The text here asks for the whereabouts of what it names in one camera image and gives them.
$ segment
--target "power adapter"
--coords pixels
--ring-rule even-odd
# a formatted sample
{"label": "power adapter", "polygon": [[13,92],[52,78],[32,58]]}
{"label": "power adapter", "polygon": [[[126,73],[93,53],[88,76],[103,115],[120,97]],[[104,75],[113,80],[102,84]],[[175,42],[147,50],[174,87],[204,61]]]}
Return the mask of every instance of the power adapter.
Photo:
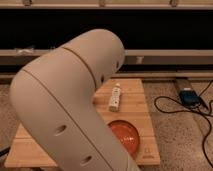
{"label": "power adapter", "polygon": [[194,107],[200,104],[200,97],[193,90],[187,78],[176,78],[175,85],[184,106]]}

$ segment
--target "orange bowl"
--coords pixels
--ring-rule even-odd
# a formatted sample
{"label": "orange bowl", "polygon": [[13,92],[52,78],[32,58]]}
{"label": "orange bowl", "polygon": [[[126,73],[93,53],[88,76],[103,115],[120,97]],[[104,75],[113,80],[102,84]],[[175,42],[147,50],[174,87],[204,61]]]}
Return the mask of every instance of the orange bowl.
{"label": "orange bowl", "polygon": [[131,123],[124,120],[112,121],[108,126],[129,154],[133,156],[140,144],[140,137],[137,129]]}

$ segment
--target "white object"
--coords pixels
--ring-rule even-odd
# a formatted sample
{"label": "white object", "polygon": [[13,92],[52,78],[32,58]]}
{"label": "white object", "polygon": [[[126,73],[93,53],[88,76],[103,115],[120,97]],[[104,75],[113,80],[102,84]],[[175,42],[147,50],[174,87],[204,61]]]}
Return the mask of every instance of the white object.
{"label": "white object", "polygon": [[92,104],[123,64],[110,31],[80,35],[26,65],[10,90],[22,124],[64,171],[139,171]]}
{"label": "white object", "polygon": [[109,110],[112,112],[117,112],[119,110],[121,96],[120,84],[116,83],[115,87],[112,89],[112,95],[109,100]]}

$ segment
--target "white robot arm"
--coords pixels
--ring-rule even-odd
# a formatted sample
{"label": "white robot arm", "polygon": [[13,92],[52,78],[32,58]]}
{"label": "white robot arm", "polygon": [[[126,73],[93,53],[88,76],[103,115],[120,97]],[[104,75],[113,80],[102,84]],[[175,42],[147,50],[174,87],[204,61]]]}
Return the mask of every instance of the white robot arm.
{"label": "white robot arm", "polygon": [[110,31],[80,35],[26,65],[10,96],[24,127],[64,171],[139,171],[92,104],[123,64]]}

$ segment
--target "hole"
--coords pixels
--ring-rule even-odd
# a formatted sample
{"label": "hole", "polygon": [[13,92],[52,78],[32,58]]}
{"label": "hole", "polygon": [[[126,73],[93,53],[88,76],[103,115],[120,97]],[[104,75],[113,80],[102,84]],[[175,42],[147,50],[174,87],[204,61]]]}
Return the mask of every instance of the hole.
{"label": "hole", "polygon": [[103,75],[101,76],[101,82],[102,83],[104,82],[104,76]]}
{"label": "hole", "polygon": [[81,166],[87,165],[87,164],[91,161],[91,159],[92,159],[92,156],[86,157],[85,159],[83,159],[83,160],[81,161],[80,165],[81,165]]}
{"label": "hole", "polygon": [[61,135],[65,131],[66,128],[67,128],[66,125],[62,125],[62,126],[56,128],[54,135],[55,136]]}
{"label": "hole", "polygon": [[116,63],[116,68],[118,68],[119,67],[119,62],[117,61],[117,63]]}

